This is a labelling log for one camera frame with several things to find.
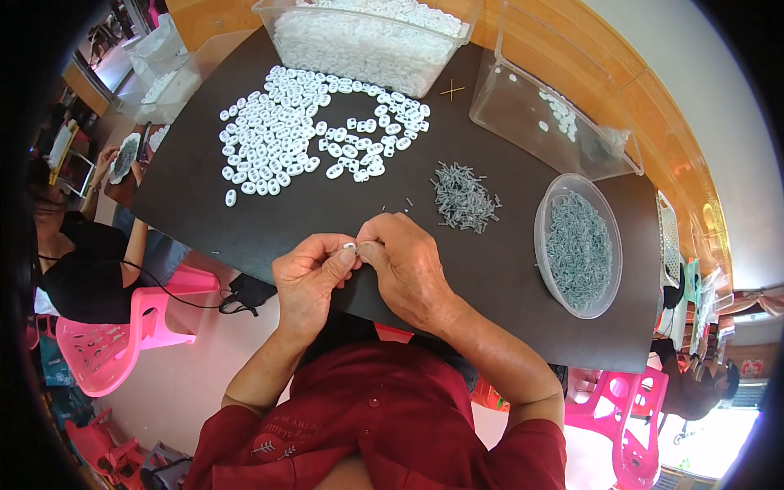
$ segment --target black hair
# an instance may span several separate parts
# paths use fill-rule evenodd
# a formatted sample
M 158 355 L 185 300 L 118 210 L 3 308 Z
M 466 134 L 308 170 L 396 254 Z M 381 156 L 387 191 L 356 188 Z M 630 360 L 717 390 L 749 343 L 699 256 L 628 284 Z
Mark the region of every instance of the black hair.
M 729 361 L 727 364 L 727 383 L 729 386 L 721 398 L 731 400 L 738 393 L 738 385 L 740 384 L 740 371 L 738 366 L 732 364 L 732 361 Z
M 49 163 L 42 157 L 32 158 L 27 164 L 27 196 L 33 203 L 36 214 L 54 214 L 62 210 L 66 203 L 49 198 Z

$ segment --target black table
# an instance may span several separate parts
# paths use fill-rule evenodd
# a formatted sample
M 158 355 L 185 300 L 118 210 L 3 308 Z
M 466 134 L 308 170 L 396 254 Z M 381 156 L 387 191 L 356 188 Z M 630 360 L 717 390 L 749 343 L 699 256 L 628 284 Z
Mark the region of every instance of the black table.
M 255 89 L 280 60 L 266 31 L 252 34 L 204 82 L 169 130 L 138 190 L 131 211 L 151 226 L 207 256 L 272 282 L 270 264 L 316 232 L 354 236 L 363 222 L 381 212 L 408 209 L 408 215 L 438 243 L 451 287 L 490 320 L 524 340 L 548 362 L 582 368 L 642 372 L 647 360 L 659 287 L 659 228 L 654 188 L 644 177 L 628 175 L 598 183 L 615 213 L 623 245 L 618 295 L 601 317 L 571 316 L 546 290 L 535 267 L 534 215 L 545 189 L 557 176 L 548 165 L 468 117 L 483 49 L 460 48 L 423 100 L 432 108 L 430 131 L 420 133 L 406 151 L 385 160 L 386 173 L 355 183 L 345 172 L 328 180 L 334 160 L 321 158 L 311 174 L 292 178 L 278 196 L 248 196 L 220 175 L 226 165 L 218 132 L 218 113 Z M 449 88 L 454 101 L 438 93 Z M 377 103 L 365 94 L 336 94 L 316 121 L 331 127 L 347 118 L 370 118 Z M 380 138 L 380 130 L 373 135 Z M 488 176 L 485 186 L 503 207 L 498 223 L 481 234 L 438 226 L 433 186 L 437 161 L 459 162 Z M 238 189 L 233 208 L 223 203 L 229 188 Z M 408 205 L 410 198 L 413 206 Z M 376 274 L 362 267 L 332 304 L 379 323 L 413 331 L 386 307 Z

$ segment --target plastic bowl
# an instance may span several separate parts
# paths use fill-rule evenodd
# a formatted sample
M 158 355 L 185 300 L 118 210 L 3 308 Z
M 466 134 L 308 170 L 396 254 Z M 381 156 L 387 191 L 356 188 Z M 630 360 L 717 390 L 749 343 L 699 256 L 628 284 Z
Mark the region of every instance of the plastic bowl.
M 612 242 L 612 271 L 610 276 L 610 284 L 604 292 L 604 296 L 599 299 L 592 306 L 584 310 L 576 310 L 566 303 L 566 300 L 561 295 L 561 291 L 555 285 L 555 280 L 550 272 L 550 260 L 547 258 L 545 237 L 550 231 L 552 223 L 552 207 L 550 203 L 555 199 L 569 195 L 570 191 L 574 191 L 585 198 L 594 209 L 599 212 L 599 216 L 604 218 L 607 224 L 607 231 L 610 235 Z M 615 294 L 618 292 L 618 286 L 621 284 L 621 270 L 623 269 L 623 250 L 621 249 L 621 234 L 618 232 L 618 224 L 615 221 L 615 215 L 612 214 L 612 209 L 607 203 L 607 199 L 597 189 L 590 180 L 576 173 L 565 173 L 550 184 L 544 198 L 539 203 L 539 208 L 536 210 L 536 219 L 534 221 L 534 249 L 536 251 L 536 265 L 539 267 L 539 272 L 542 274 L 547 289 L 566 310 L 575 315 L 577 318 L 583 320 L 590 320 L 603 314 L 612 304 L 615 299 Z

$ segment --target woman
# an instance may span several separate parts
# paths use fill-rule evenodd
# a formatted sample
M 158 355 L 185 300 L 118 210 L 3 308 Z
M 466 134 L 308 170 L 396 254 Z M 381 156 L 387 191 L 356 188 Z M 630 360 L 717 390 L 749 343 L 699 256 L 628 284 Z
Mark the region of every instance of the woman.
M 48 295 L 57 314 L 73 321 L 129 323 L 136 288 L 155 285 L 156 279 L 168 282 L 190 251 L 136 219 L 125 220 L 124 230 L 93 222 L 101 181 L 118 152 L 119 147 L 108 147 L 99 155 L 80 211 L 66 212 L 65 196 L 49 185 L 43 158 L 32 160 L 28 169 L 38 235 L 38 293 Z M 141 184 L 139 164 L 133 162 L 132 170 Z

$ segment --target maroon shirt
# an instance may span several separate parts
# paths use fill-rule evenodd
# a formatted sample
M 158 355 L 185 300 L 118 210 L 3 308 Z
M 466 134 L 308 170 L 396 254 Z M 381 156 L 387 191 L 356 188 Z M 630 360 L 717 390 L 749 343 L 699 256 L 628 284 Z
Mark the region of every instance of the maroon shirt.
M 341 347 L 297 372 L 290 393 L 261 420 L 237 405 L 207 420 L 184 489 L 313 488 L 357 452 L 377 490 L 565 488 L 555 423 L 519 423 L 488 451 L 463 377 L 419 347 Z

